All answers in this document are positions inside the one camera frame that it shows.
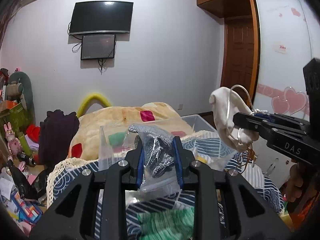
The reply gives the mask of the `right hand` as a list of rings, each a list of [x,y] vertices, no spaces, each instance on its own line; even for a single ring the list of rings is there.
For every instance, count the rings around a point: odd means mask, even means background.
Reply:
[[[310,185],[310,188],[305,193],[302,192],[302,186],[304,184],[304,180],[301,177],[302,174],[302,168],[299,167],[299,163],[296,163],[290,168],[290,177],[284,191],[288,202],[294,202],[302,195],[306,195],[307,199],[310,199],[317,194],[313,185]]]

